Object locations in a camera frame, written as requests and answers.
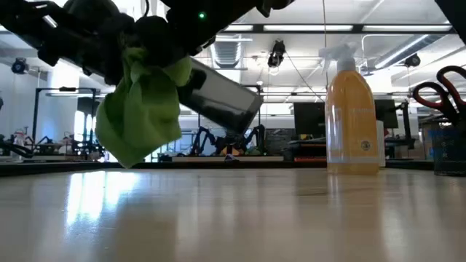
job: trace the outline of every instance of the green cloth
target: green cloth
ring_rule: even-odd
[[[186,85],[191,58],[160,68],[147,66],[143,48],[123,54],[124,77],[97,110],[95,134],[126,168],[142,162],[162,145],[181,137],[177,87]]]

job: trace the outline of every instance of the green led light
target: green led light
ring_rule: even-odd
[[[199,16],[199,19],[201,20],[204,20],[205,18],[207,18],[207,14],[205,12],[200,12],[198,16]]]

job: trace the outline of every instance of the black monitor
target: black monitor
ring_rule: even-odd
[[[294,103],[294,125],[297,135],[325,137],[325,104]]]
[[[384,122],[384,128],[398,128],[395,101],[393,99],[375,100],[376,118]]]

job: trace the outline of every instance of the red scissors handle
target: red scissors handle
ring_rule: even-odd
[[[437,73],[437,80],[442,83],[446,89],[450,92],[450,95],[453,97],[454,102],[457,105],[458,111],[460,113],[466,113],[466,102],[461,99],[461,96],[458,93],[457,88],[445,77],[449,72],[454,72],[466,79],[466,70],[462,67],[456,65],[450,65],[442,68]]]
[[[424,98],[422,98],[421,95],[419,94],[419,91],[421,91],[424,88],[434,89],[438,93],[438,95],[440,95],[441,101],[438,103],[435,103],[435,102],[427,101]],[[456,124],[458,122],[458,113],[457,113],[457,110],[450,103],[449,95],[450,94],[447,91],[445,91],[445,89],[442,86],[434,82],[422,83],[418,85],[417,87],[415,87],[413,90],[413,98],[418,103],[420,103],[423,106],[427,106],[428,108],[434,108],[434,109],[439,110],[451,121],[452,124]]]

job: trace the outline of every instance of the robot arm in background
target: robot arm in background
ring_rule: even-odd
[[[205,132],[205,137],[204,140],[202,141],[202,144],[200,143],[201,141],[201,134]],[[216,137],[210,133],[210,131],[205,128],[205,127],[199,127],[199,130],[197,131],[196,138],[194,139],[194,143],[192,145],[191,153],[189,154],[190,156],[199,156],[202,154],[204,151],[205,143],[207,142],[207,139],[209,139],[211,145],[216,144]]]
[[[254,136],[256,136],[257,148],[263,153],[265,148],[265,126],[262,124],[253,128],[249,136],[242,143],[241,149],[246,152],[248,150],[248,144],[253,140]]]
[[[170,7],[168,23],[156,16],[135,22],[111,0],[68,0],[63,8],[51,1],[0,0],[0,24],[37,49],[49,65],[64,58],[87,75],[99,74],[107,84],[118,84],[122,36],[125,45],[144,46],[150,64],[165,67],[201,52],[219,31],[252,8],[268,17],[272,9],[294,0],[162,1]]]

